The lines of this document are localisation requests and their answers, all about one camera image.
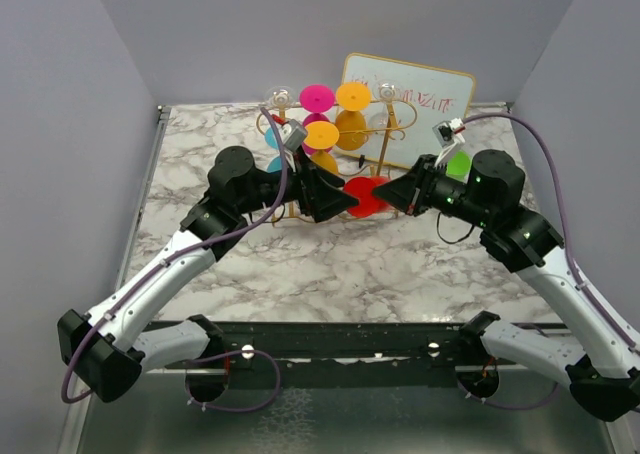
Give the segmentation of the red wine glass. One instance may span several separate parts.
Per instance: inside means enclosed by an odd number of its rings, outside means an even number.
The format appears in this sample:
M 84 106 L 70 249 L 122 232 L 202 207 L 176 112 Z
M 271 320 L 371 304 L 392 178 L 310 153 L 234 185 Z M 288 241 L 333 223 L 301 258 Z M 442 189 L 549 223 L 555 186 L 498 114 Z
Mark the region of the red wine glass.
M 366 218 L 373 214 L 390 211 L 392 207 L 373 194 L 373 190 L 376 187 L 382 186 L 389 181 L 388 177 L 383 176 L 358 176 L 347 181 L 343 191 L 358 201 L 355 207 L 347 209 L 347 213 L 354 218 Z

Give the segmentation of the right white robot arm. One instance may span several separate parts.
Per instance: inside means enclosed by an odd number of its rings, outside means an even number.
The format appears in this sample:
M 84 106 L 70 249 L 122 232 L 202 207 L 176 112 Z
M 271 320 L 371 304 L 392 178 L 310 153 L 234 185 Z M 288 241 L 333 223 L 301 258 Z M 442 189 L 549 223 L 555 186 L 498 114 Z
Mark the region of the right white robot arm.
M 524 171 L 504 151 L 472 159 L 466 182 L 449 178 L 433 155 L 374 188 L 376 198 L 407 215 L 436 209 L 480 229 L 488 255 L 532 287 L 576 339 L 570 345 L 528 332 L 482 312 L 463 325 L 459 352 L 469 364 L 493 357 L 523 365 L 569 390 L 595 418 L 612 422 L 639 405 L 639 356 L 630 344 L 639 334 L 619 321 L 602 296 L 572 273 L 565 242 L 547 219 L 521 204 Z

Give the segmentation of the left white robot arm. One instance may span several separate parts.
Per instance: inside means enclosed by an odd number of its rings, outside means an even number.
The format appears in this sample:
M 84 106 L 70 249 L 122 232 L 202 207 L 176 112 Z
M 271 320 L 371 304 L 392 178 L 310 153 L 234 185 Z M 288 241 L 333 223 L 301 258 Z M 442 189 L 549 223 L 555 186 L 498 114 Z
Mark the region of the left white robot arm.
M 156 257 L 107 299 L 81 314 L 67 311 L 57 322 L 66 376 L 77 376 L 108 403 L 123 396 L 141 374 L 166 364 L 192 361 L 206 369 L 220 359 L 221 345 L 201 316 L 151 334 L 146 327 L 186 284 L 219 262 L 252 230 L 246 216 L 295 202 L 320 223 L 357 205 L 344 180 L 311 161 L 304 150 L 292 165 L 269 173 L 242 146 L 223 149 L 208 173 L 202 199 L 181 221 Z

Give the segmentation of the green wine glass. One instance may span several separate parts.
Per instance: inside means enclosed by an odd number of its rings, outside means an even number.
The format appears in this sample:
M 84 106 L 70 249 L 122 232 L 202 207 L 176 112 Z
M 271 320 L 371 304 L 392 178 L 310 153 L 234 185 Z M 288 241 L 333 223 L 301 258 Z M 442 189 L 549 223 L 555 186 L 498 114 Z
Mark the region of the green wine glass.
M 464 181 L 471 170 L 471 165 L 471 157 L 465 151 L 459 151 L 448 161 L 446 175 Z

